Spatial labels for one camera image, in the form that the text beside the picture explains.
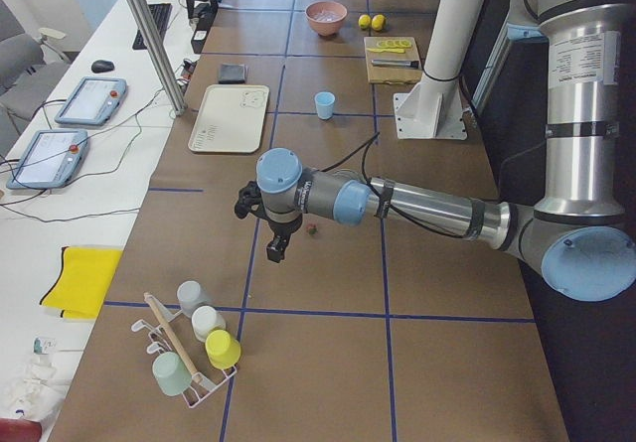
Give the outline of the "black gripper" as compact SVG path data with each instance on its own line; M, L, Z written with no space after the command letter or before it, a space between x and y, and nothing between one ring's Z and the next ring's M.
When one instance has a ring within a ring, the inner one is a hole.
M296 210L281 214L269 208L264 209L264 214L273 232L273 240L266 246L266 256L269 261L280 263L285 258L289 239L302 226L303 215Z

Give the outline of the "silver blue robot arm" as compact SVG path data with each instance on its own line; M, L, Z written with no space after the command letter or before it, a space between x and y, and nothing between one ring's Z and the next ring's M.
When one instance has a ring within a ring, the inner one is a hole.
M546 190L532 206L489 204L398 183L304 167L275 148L257 161L248 210L266 220L271 261L282 260L307 214L346 225L367 214L482 240L526 262L578 301L615 297L635 279L635 244L613 197L621 31L635 0L511 0L512 39L548 40Z

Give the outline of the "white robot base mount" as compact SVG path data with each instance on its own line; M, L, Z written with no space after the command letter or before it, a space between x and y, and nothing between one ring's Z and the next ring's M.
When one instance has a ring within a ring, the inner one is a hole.
M465 140L463 106L458 79L421 77L409 93L393 97L398 139Z

